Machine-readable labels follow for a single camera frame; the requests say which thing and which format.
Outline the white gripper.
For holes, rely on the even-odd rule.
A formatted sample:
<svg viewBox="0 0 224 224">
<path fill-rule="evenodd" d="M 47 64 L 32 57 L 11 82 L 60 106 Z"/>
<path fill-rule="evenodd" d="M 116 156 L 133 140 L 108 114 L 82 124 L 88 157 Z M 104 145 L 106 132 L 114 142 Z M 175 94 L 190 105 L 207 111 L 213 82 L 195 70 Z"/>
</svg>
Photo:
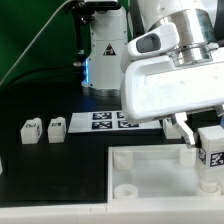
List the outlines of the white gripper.
<svg viewBox="0 0 224 224">
<path fill-rule="evenodd" d="M 121 104 L 131 124 L 171 116 L 186 146 L 194 148 L 194 133 L 186 124 L 186 113 L 224 104 L 224 57 L 218 55 L 210 63 L 179 68 L 168 56 L 133 62 L 122 82 Z"/>
</svg>

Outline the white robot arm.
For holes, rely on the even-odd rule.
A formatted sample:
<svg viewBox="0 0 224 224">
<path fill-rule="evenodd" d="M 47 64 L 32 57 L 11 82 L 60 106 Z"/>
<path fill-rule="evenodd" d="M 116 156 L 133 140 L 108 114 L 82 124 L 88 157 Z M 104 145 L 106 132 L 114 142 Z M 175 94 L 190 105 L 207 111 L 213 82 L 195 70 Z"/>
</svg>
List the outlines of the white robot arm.
<svg viewBox="0 0 224 224">
<path fill-rule="evenodd" d="M 128 122 L 169 118 L 193 147 L 189 114 L 224 115 L 224 0 L 84 0 L 94 11 L 83 89 L 121 97 Z"/>
</svg>

